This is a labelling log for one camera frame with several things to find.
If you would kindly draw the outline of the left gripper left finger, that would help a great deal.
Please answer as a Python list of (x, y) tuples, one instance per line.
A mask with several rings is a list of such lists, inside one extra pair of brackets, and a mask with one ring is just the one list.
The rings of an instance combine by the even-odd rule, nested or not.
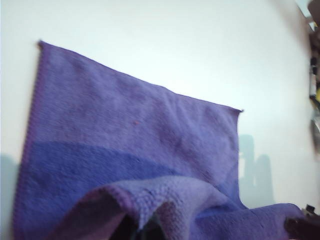
[(140, 234), (134, 220), (126, 215), (117, 228), (118, 240), (139, 240)]

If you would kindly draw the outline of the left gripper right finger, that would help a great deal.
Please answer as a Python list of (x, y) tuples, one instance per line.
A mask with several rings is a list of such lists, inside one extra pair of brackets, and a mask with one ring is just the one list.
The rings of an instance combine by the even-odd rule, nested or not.
[(165, 240), (165, 234), (156, 214), (145, 224), (140, 231), (140, 240)]

